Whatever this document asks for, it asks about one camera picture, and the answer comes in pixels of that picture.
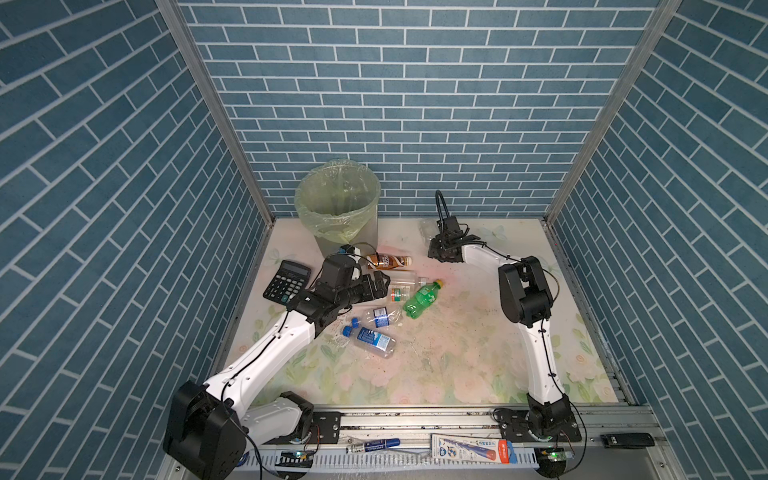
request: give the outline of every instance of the bottle label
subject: bottle label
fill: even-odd
[[[389,326],[389,314],[386,311],[386,307],[373,310],[373,322],[376,324],[376,328]]]
[[[379,350],[386,352],[386,347],[389,345],[390,338],[386,335],[382,335],[379,332],[374,332],[365,327],[360,329],[360,333],[357,334],[357,339],[361,342],[373,345]]]

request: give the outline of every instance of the plastic bottle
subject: plastic bottle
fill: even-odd
[[[362,312],[362,315],[352,319],[352,328],[363,324],[370,329],[383,328],[400,321],[402,310],[397,305],[389,304]]]
[[[388,253],[378,253],[366,257],[370,263],[376,266],[377,270],[391,270],[401,266],[410,266],[413,259],[411,257],[398,257]]]
[[[437,291],[442,288],[442,280],[435,280],[429,285],[424,285],[418,292],[402,306],[407,316],[415,319],[424,313],[424,310],[437,300]]]
[[[417,277],[412,270],[389,270],[389,301],[407,302],[419,287],[426,285],[427,279]]]
[[[352,343],[361,349],[368,350],[385,359],[395,352],[395,345],[397,344],[395,339],[381,332],[374,332],[364,326],[359,326],[359,323],[353,322],[353,326],[345,326],[342,334],[348,336]]]

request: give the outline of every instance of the clear plastic bottle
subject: clear plastic bottle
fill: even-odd
[[[342,330],[344,336],[348,336],[352,343],[361,349],[368,350],[374,355],[381,356],[383,358],[389,358],[395,352],[395,345],[397,342],[391,336],[384,335],[381,332],[375,332],[371,329],[367,329],[364,326],[355,326],[358,323],[353,323],[353,326],[345,326]]]
[[[389,301],[407,302],[419,287],[426,285],[427,279],[417,277],[412,270],[389,270]]]
[[[359,326],[360,323],[370,329],[384,328],[399,322],[401,317],[402,310],[397,305],[390,303],[389,308],[387,306],[380,306],[379,308],[366,310],[359,318],[352,318],[352,328]]]

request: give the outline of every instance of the calculator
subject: calculator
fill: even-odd
[[[264,298],[287,305],[310,281],[311,272],[309,267],[301,263],[283,260],[270,285],[264,290]]]

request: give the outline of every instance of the calculator keypad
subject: calculator keypad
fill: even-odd
[[[264,291],[264,298],[286,305],[303,288],[305,279],[278,272]]]

